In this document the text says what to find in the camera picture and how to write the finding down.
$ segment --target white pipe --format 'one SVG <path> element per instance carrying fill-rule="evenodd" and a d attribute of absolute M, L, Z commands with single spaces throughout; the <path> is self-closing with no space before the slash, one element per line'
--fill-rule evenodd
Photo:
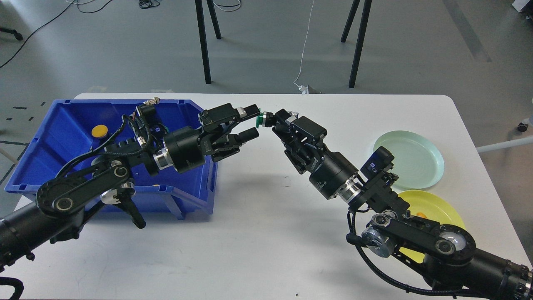
<path fill-rule="evenodd" d="M 514 146 L 521 146 L 521 145 L 526 145 L 526 144 L 531 144 L 531 143 L 533 143 L 533 136 L 530 136 L 527 138 L 516 139 L 516 140 L 504 141 L 501 143 L 496 143 L 496 144 L 487 145 L 487 146 L 481 146 L 481 147 L 477 147 L 476 150 L 478 151 L 478 153 L 482 153 L 482 152 L 493 151 L 493 150 L 498 150 L 498 149 L 503 149 L 503 148 L 514 147 Z"/>
<path fill-rule="evenodd" d="M 5 150 L 3 150 L 2 148 L 0 148 L 0 154 L 3 154 L 5 157 L 7 157 L 7 159 L 9 159 L 10 161 L 12 161 L 14 164 L 18 164 L 19 161 L 12 157 L 11 155 L 9 155 L 9 153 L 7 153 Z"/>

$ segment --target yellow disc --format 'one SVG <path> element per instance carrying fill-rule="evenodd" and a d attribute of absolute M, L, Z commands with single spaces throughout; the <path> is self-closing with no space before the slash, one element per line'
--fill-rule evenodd
<path fill-rule="evenodd" d="M 427 219 L 437 221 L 440 224 L 451 224 L 465 228 L 465 224 L 457 211 L 442 198 L 419 190 L 410 190 L 398 194 L 410 204 L 409 210 L 412 215 L 419 217 L 427 216 Z M 424 254 L 410 249 L 401 248 L 400 252 L 410 257 L 417 263 L 424 260 Z"/>
<path fill-rule="evenodd" d="M 96 125 L 93 130 L 91 130 L 91 135 L 97 139 L 101 139 L 107 135 L 107 126 L 105 125 Z"/>

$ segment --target white table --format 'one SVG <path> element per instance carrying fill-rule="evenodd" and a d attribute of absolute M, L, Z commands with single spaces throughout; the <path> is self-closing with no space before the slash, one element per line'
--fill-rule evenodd
<path fill-rule="evenodd" d="M 192 99 L 300 112 L 356 167 L 392 130 L 417 132 L 441 151 L 446 170 L 427 189 L 452 204 L 479 248 L 530 266 L 452 100 L 446 96 L 279 94 L 81 94 L 77 99 Z M 236 132 L 253 127 L 239 125 Z M 124 214 L 99 214 L 79 240 L 46 243 L 4 276 L 23 298 L 83 299 L 425 299 L 379 279 L 345 241 L 346 204 L 325 200 L 299 175 L 267 128 L 219 165 L 211 216 L 145 214 L 138 230 Z M 364 228 L 365 221 L 358 224 Z M 401 281 L 427 287 L 393 258 L 371 259 Z M 10 289 L 2 289 L 8 297 Z"/>

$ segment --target yellow plate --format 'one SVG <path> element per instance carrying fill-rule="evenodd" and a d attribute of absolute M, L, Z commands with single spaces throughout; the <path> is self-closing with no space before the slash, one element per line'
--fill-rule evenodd
<path fill-rule="evenodd" d="M 428 219 L 437 221 L 440 224 L 452 224 L 465 229 L 461 216 L 453 206 L 442 198 L 432 193 L 418 190 L 405 191 L 398 195 L 410 204 L 411 215 L 417 216 L 418 213 L 422 213 Z M 400 251 L 417 263 L 421 263 L 424 260 L 423 253 L 406 248 L 401 248 Z"/>

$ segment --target white cable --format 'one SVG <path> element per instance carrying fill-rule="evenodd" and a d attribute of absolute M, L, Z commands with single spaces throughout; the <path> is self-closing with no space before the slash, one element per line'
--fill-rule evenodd
<path fill-rule="evenodd" d="M 216 4 L 216 3 L 213 3 L 213 4 L 214 4 L 216 7 L 218 7 L 218 9 L 221 10 L 221 11 L 225 11 L 225 12 L 234 12 L 234 11 L 238 11 L 239 8 L 243 5 L 242 2 L 241 2 L 241 0 L 237 0 L 237 2 L 239 2 L 237 8 L 234 9 L 234 10 L 231 10 L 231 11 L 230 11 L 230 10 L 225 10 L 225 9 L 223 9 L 222 7 L 219 6 L 220 4 Z"/>
<path fill-rule="evenodd" d="M 84 5 L 84 4 L 87 4 L 87 3 L 91 3 L 91 2 L 93 2 L 93 1 L 96 1 L 96 0 L 89 0 L 89 1 L 87 1 L 87 2 L 83 2 L 83 3 L 78 3 L 79 0 L 74 0 L 74 1 L 71 1 L 71 2 L 69 2 L 68 0 L 65 0 L 65 2 L 67 2 L 67 3 L 70 3 L 70 4 L 76 4 L 76 5 Z"/>
<path fill-rule="evenodd" d="M 300 74 L 302 73 L 303 53 L 305 52 L 305 44 L 307 43 L 307 35 L 309 34 L 309 25 L 311 25 L 311 14 L 313 13 L 313 6 L 314 0 L 311 4 L 311 11 L 309 12 L 309 22 L 307 23 L 307 33 L 305 34 L 305 41 L 303 42 L 302 60 L 300 60 L 300 72 L 298 73 L 296 79 L 293 81 L 294 85 L 297 87 L 300 87 L 298 84 L 296 84 L 296 81 L 298 80 L 298 78 L 300 78 Z"/>

